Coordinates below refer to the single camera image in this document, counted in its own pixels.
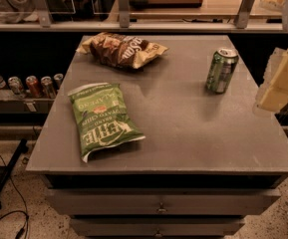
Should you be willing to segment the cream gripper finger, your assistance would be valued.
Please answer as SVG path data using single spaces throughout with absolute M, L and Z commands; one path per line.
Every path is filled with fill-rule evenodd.
M 265 111 L 280 112 L 288 104 L 288 49 L 276 48 L 269 57 L 255 101 Z

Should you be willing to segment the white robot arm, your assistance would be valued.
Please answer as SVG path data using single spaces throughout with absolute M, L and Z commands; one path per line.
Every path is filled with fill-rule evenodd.
M 260 6 L 280 11 L 283 29 L 288 33 L 288 0 L 261 0 Z M 263 79 L 257 91 L 255 105 L 259 109 L 278 113 L 288 104 L 288 49 L 276 48 L 273 51 Z

